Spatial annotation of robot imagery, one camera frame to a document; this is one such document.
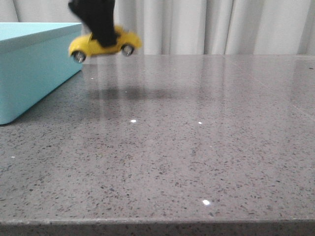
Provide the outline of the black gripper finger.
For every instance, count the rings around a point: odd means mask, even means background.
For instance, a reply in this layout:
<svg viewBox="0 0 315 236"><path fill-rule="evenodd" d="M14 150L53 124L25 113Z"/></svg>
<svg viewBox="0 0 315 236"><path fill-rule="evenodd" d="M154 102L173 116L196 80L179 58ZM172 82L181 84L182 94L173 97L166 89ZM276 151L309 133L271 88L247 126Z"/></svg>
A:
<svg viewBox="0 0 315 236"><path fill-rule="evenodd" d="M87 25L102 47L116 45L114 0L71 0L68 7Z"/></svg>

